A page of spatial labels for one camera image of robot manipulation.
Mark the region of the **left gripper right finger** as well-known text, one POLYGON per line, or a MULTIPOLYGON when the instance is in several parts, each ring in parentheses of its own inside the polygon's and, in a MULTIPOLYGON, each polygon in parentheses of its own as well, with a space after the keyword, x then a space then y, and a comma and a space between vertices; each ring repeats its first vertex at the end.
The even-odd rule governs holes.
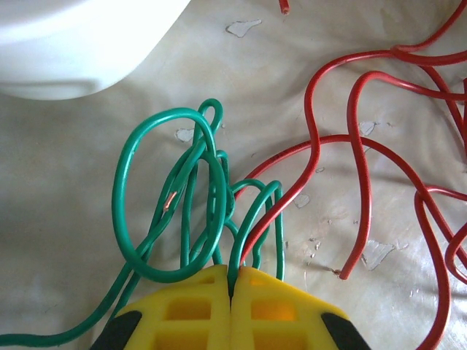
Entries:
POLYGON ((254 268, 231 298, 232 349, 369 349, 340 308, 254 268))

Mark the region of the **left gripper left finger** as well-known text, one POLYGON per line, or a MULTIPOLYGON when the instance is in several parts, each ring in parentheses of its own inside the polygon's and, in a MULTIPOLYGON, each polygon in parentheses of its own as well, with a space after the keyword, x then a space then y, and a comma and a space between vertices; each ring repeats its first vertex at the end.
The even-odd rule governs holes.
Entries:
POLYGON ((227 267, 213 265, 123 307, 92 349, 228 349, 227 267))

